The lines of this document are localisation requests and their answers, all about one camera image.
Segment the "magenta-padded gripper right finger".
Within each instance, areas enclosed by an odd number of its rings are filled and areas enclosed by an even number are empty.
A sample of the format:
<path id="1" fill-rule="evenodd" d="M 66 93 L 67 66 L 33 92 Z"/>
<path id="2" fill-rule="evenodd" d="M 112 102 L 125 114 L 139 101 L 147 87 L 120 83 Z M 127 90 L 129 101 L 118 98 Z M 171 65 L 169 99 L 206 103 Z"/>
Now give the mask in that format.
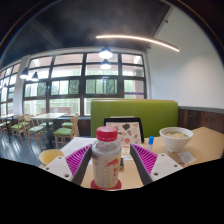
<path id="1" fill-rule="evenodd" d="M 143 185 L 148 185 L 182 169 L 182 166 L 167 154 L 157 155 L 138 145 L 130 145 L 130 154 Z"/>

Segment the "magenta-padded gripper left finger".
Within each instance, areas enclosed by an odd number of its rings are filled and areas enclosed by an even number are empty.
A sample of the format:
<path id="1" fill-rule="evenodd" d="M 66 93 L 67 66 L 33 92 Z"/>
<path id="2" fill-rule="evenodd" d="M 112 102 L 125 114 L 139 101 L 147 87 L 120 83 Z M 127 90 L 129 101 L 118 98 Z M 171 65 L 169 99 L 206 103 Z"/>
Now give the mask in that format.
<path id="1" fill-rule="evenodd" d="M 83 181 L 90 159 L 91 145 L 87 145 L 66 157 L 56 157 L 44 167 L 44 170 L 76 185 L 80 185 Z"/>

